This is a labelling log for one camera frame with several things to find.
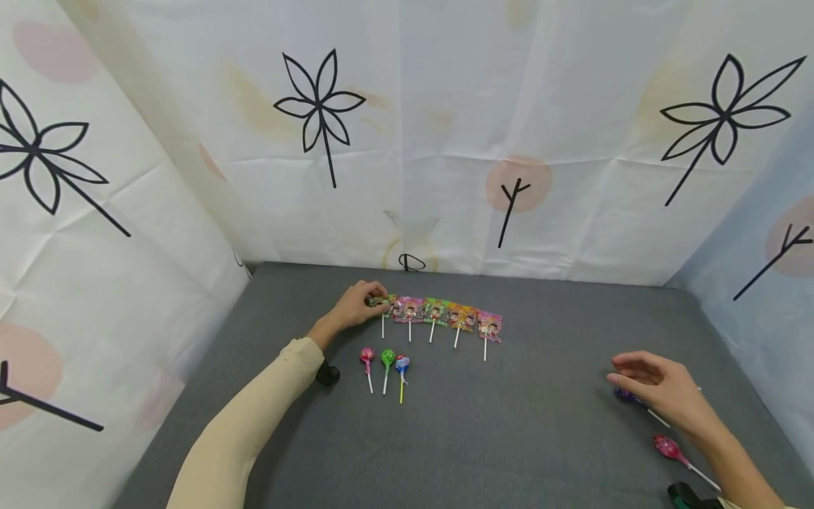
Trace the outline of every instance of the green lollipop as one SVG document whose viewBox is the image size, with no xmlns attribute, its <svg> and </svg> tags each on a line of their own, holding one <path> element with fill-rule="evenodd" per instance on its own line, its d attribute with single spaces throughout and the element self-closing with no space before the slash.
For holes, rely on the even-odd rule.
<svg viewBox="0 0 814 509">
<path fill-rule="evenodd" d="M 387 373 L 390 372 L 390 365 L 396 360 L 396 352 L 386 349 L 382 352 L 380 358 L 382 359 L 382 364 L 384 364 L 384 390 L 382 391 L 382 396 L 384 396 L 387 394 Z"/>
</svg>

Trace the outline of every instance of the hand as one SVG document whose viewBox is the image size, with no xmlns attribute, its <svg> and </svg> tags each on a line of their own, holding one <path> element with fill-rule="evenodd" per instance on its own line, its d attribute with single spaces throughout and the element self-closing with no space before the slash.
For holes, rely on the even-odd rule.
<svg viewBox="0 0 814 509">
<path fill-rule="evenodd" d="M 378 281 L 368 283 L 359 281 L 352 285 L 339 298 L 334 308 L 325 316 L 317 320 L 308 337 L 317 344 L 320 349 L 325 347 L 334 339 L 334 336 L 348 327 L 353 327 L 367 320 L 385 314 L 389 309 L 388 303 L 369 307 L 366 304 L 368 297 L 377 296 L 387 299 L 387 289 Z"/>
<path fill-rule="evenodd" d="M 620 353 L 611 361 L 617 371 L 607 376 L 612 384 L 636 394 L 690 436 L 712 440 L 726 431 L 683 364 L 649 352 Z"/>
</svg>

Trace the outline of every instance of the pink lollipop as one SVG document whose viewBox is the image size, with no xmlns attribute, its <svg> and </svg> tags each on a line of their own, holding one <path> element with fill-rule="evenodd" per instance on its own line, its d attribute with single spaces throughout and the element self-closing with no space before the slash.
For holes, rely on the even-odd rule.
<svg viewBox="0 0 814 509">
<path fill-rule="evenodd" d="M 689 470 L 697 473 L 702 479 L 704 479 L 709 486 L 715 491 L 720 491 L 720 486 L 718 486 L 712 479 L 705 476 L 703 472 L 698 470 L 692 463 L 689 462 L 687 458 L 681 453 L 681 449 L 679 449 L 678 444 L 675 443 L 673 440 L 663 436 L 663 435 L 656 435 L 653 437 L 653 443 L 656 446 L 656 450 L 665 458 L 675 459 L 681 462 L 682 465 L 687 467 Z"/>
<path fill-rule="evenodd" d="M 376 357 L 372 348 L 366 348 L 361 350 L 361 354 L 359 355 L 359 360 L 365 363 L 365 374 L 367 375 L 367 384 L 370 387 L 370 393 L 373 394 L 373 382 L 370 381 L 370 361 Z"/>
</svg>

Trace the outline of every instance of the red lollipop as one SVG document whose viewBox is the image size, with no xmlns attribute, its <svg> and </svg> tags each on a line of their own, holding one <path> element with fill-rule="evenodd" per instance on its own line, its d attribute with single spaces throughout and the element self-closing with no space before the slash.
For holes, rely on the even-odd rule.
<svg viewBox="0 0 814 509">
<path fill-rule="evenodd" d="M 681 462 L 681 464 L 687 467 L 689 470 L 697 473 L 709 484 L 709 486 L 712 486 L 715 491 L 720 491 L 720 486 L 718 486 L 712 479 L 705 476 L 703 472 L 698 470 L 692 463 L 689 462 L 687 458 L 685 458 L 684 454 L 681 453 L 681 449 L 678 447 L 678 444 L 675 443 L 674 440 L 671 440 L 663 435 L 656 435 L 653 437 L 653 443 L 656 446 L 656 450 L 659 452 L 659 454 L 665 458 L 675 459 L 676 461 Z"/>
</svg>

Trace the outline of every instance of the beige sleeve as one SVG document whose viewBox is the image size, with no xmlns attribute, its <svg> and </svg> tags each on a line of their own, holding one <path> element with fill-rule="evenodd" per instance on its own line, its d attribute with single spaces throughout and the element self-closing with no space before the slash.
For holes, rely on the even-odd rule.
<svg viewBox="0 0 814 509">
<path fill-rule="evenodd" d="M 718 502 L 720 502 L 720 505 L 724 506 L 724 509 L 741 509 L 725 498 L 718 498 Z"/>
<path fill-rule="evenodd" d="M 282 349 L 192 445 L 167 509 L 242 509 L 257 455 L 291 403 L 313 382 L 323 359 L 307 337 Z"/>
</svg>

